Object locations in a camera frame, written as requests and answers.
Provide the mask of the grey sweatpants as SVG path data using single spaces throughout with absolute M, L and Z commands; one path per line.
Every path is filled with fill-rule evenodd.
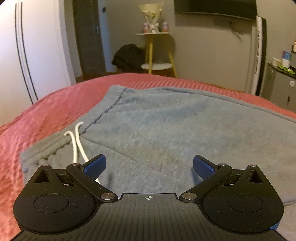
M 103 154 L 99 180 L 121 195 L 181 194 L 201 182 L 193 158 L 235 169 L 255 164 L 284 204 L 295 202 L 295 120 L 220 94 L 186 88 L 111 87 L 102 101 L 21 154 L 24 180 L 43 164 L 73 162 L 67 131 L 79 128 L 88 158 Z

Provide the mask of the red ribbed bedspread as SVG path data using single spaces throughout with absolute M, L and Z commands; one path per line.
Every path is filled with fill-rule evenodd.
M 20 153 L 43 138 L 62 130 L 98 104 L 112 85 L 136 89 L 184 87 L 229 96 L 295 119 L 295 113 L 261 97 L 192 80 L 149 74 L 116 74 L 84 81 L 53 92 L 1 126 L 1 240 L 19 233 L 13 203 L 23 188 Z

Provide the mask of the grey cabinet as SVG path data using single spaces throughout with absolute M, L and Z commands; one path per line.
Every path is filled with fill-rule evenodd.
M 279 68 L 268 64 L 261 97 L 295 112 L 295 76 L 285 74 Z

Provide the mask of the white cup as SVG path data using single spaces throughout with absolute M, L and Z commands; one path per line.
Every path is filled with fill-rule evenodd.
M 278 65 L 281 64 L 281 60 L 278 59 L 278 58 L 272 57 L 271 64 L 272 64 L 273 66 L 278 66 Z

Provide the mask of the white wardrobe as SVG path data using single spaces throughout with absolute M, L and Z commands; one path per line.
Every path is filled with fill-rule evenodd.
M 1 2 L 1 125 L 76 83 L 64 1 Z

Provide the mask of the blue white box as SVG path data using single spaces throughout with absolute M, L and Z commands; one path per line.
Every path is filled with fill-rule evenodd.
M 283 51 L 282 52 L 282 66 L 289 68 L 290 67 L 290 60 L 291 60 L 291 52 Z

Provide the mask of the white tower fan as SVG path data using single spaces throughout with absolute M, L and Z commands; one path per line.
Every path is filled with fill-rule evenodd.
M 254 75 L 251 85 L 251 94 L 259 96 L 262 87 L 266 51 L 267 51 L 267 21 L 261 16 L 256 16 L 256 52 L 255 52 L 255 66 Z

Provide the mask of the black bag on floor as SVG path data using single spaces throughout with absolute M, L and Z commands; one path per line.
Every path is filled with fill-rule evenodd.
M 135 44 L 123 45 L 114 54 L 111 63 L 123 72 L 138 72 L 144 64 L 143 50 Z

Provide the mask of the yellow legged side table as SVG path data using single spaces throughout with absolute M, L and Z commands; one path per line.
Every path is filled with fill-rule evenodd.
M 141 33 L 137 37 L 145 38 L 144 64 L 141 68 L 148 74 L 170 71 L 171 75 L 177 78 L 176 67 L 173 58 L 173 51 L 170 44 L 172 33 Z

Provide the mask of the dark door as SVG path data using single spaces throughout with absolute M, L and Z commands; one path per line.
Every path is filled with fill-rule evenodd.
M 84 80 L 102 77 L 106 73 L 100 32 L 98 1 L 73 1 L 76 43 Z

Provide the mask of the cream wrapped flower bouquet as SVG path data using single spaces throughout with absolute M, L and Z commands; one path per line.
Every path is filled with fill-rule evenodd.
M 159 20 L 163 12 L 164 2 L 155 4 L 140 4 L 139 8 L 148 24 L 149 33 L 159 33 Z

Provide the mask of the black wall television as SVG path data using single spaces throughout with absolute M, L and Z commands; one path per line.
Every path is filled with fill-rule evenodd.
M 255 21 L 256 1 L 239 0 L 175 0 L 175 14 L 209 14 Z

